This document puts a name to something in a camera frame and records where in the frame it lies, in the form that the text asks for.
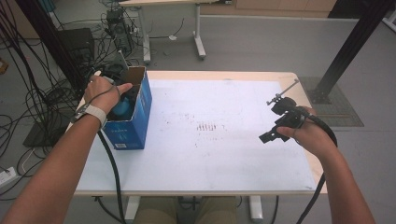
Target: black pole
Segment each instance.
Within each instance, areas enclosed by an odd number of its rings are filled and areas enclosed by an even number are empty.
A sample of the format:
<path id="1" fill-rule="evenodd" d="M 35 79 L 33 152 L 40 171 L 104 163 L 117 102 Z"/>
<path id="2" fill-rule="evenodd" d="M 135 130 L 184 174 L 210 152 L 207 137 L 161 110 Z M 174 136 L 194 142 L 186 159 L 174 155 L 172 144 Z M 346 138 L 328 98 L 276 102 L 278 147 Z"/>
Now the black pole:
<path id="1" fill-rule="evenodd" d="M 328 95 L 335 83 L 347 70 L 352 60 L 366 43 L 378 24 L 382 21 L 394 0 L 374 0 L 361 15 L 343 47 L 338 51 L 332 64 L 314 90 L 308 91 L 313 104 L 329 103 Z"/>
<path id="2" fill-rule="evenodd" d="M 64 72 L 73 89 L 78 93 L 78 96 L 82 96 L 85 89 L 83 75 L 68 54 L 47 12 L 38 0 L 16 0 L 16 2 L 40 36 L 41 41 L 46 45 L 52 58 Z"/>

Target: forearm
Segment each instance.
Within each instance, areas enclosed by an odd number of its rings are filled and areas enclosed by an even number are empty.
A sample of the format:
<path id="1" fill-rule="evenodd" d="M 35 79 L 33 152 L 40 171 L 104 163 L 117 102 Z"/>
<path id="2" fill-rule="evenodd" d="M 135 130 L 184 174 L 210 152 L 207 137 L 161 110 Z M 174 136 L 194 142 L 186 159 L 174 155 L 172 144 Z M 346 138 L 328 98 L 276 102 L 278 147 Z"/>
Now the forearm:
<path id="1" fill-rule="evenodd" d="M 86 115 L 64 134 L 8 211 L 4 223 L 64 221 L 99 126 L 99 119 Z"/>
<path id="2" fill-rule="evenodd" d="M 346 160 L 334 147 L 320 162 L 326 176 L 332 223 L 375 223 Z"/>

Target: cardboard box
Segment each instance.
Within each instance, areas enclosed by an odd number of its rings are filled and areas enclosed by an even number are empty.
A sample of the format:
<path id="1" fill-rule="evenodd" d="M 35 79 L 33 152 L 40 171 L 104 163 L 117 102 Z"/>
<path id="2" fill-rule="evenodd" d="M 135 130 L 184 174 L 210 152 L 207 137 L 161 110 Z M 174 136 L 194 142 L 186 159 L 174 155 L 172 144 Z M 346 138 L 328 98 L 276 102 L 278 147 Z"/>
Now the cardboard box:
<path id="1" fill-rule="evenodd" d="M 146 67 L 129 67 L 123 79 L 134 85 L 131 90 L 133 92 L 128 92 L 134 96 L 130 103 L 131 106 L 134 103 L 132 117 L 127 120 L 116 120 L 114 115 L 109 114 L 103 130 L 116 150 L 143 149 L 152 100 Z"/>

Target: power strip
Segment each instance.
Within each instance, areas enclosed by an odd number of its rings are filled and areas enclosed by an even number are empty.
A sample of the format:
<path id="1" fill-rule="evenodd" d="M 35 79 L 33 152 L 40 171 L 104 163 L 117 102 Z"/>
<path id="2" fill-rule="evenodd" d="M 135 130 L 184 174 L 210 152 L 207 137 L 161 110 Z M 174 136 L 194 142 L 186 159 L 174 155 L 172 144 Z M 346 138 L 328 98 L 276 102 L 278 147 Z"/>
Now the power strip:
<path id="1" fill-rule="evenodd" d="M 9 167 L 6 171 L 0 173 L 0 188 L 4 187 L 17 178 L 18 176 L 17 173 L 15 173 L 14 167 Z"/>

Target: table top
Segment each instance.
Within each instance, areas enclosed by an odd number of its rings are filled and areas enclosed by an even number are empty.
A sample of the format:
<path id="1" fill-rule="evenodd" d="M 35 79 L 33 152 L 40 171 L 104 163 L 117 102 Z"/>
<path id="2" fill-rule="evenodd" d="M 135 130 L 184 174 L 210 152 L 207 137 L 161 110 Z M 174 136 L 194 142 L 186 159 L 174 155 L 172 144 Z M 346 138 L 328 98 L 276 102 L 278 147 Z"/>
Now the table top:
<path id="1" fill-rule="evenodd" d="M 173 5 L 173 4 L 197 4 L 197 3 L 212 3 L 218 0 L 130 0 L 119 2 L 122 7 L 142 7 L 151 5 Z"/>
<path id="2" fill-rule="evenodd" d="M 146 147 L 112 150 L 123 194 L 312 193 L 322 172 L 316 158 L 292 140 L 263 144 L 258 138 L 278 119 L 265 102 L 295 78 L 293 73 L 148 71 L 153 102 Z M 286 96 L 309 105 L 300 84 Z M 76 194 L 115 194 L 98 137 Z"/>

